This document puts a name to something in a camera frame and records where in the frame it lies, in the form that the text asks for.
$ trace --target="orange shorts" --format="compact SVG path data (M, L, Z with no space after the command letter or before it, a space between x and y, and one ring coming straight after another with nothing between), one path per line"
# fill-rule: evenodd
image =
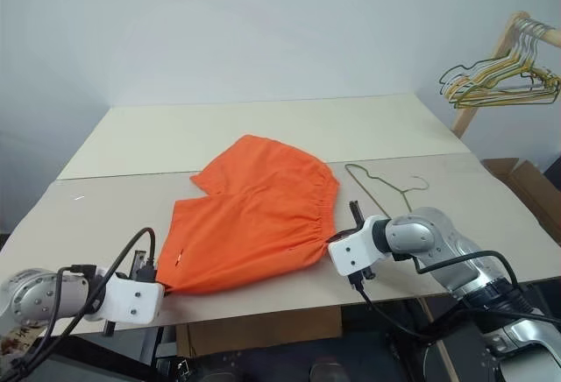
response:
M289 145L244 136L191 180L209 196L175 203L158 259L168 291L211 293L301 269L335 233L337 180Z

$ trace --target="beige tabletop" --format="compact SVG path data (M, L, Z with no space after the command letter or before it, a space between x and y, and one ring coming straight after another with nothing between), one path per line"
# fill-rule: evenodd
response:
M415 95L116 107L58 179L202 170L244 134L324 162L469 152Z
M398 187L417 185L413 175L423 177L430 188L409 194L412 207L432 206L443 210L458 230L481 248L503 253L521 281L561 275L559 247L510 190L492 177L472 154L359 163ZM380 213L346 174L344 163L332 163L330 167L341 183L335 214L338 230L353 227L348 201L359 200L365 216ZM160 251L174 201L203 195L190 182L190 174L55 181L3 248L0 279L32 266L56 270L76 263L108 265L130 237L145 226L155 229L157 251ZM390 215L407 212L399 195L363 178L361 181L376 194ZM130 259L123 264L122 271L127 272L129 268ZM378 277L366 283L366 291L376 301L444 292L429 275L417 275L410 261L395 263L388 259L378 263L375 272ZM347 279L339 276L325 257L309 269L239 289L205 296L169 296L153 325L359 301L360 296L351 289ZM83 322L75 332L94 332L102 327L102 322ZM128 327L117 325L117 328Z

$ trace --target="white wall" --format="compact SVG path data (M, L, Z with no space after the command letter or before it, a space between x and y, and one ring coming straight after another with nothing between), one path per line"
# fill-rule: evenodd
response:
M436 92L445 69L487 57L513 11L561 25L559 0L2 0L2 9L7 227L108 105L415 91L450 125L454 111ZM561 52L541 49L561 73ZM560 106L482 110L465 142L482 158L545 167L560 151Z

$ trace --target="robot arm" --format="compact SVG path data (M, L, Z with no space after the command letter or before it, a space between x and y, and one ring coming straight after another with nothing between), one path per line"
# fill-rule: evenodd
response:
M357 229L329 244L337 271L351 282L362 281L363 276L370 274L370 265L379 259L390 255L396 260L413 258L429 269L436 268L431 275L466 309L542 315L490 258L438 267L444 261L480 251L442 211L419 208L392 220L371 216L362 222L357 209L356 204L352 206ZM522 363L525 367L540 362L541 370L548 365L548 380L557 380L552 375L561 375L561 334L551 323L491 313L475 315L473 319L489 350L506 359L501 362L501 370L504 377L509 375L509 381L523 380L519 379ZM529 346L536 345L546 351L526 353Z
M107 269L94 265L78 265L87 270L63 274L60 307L56 319L80 315L90 295L100 285ZM25 355L53 315L57 273L29 269L12 275L0 286L0 376L13 360ZM147 324L152 322L164 296L164 287L112 274L92 305L85 310L88 321L108 320Z

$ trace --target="brown cardboard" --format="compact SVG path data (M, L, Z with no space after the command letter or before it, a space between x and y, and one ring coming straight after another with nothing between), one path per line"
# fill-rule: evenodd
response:
M540 225L561 244L561 193L529 161L485 159L483 165L502 180L536 216Z
M504 182L518 163L518 158L485 159L481 163L495 178Z
M204 356L339 337L342 335L341 308L333 306L238 316L177 325L175 330L178 356Z

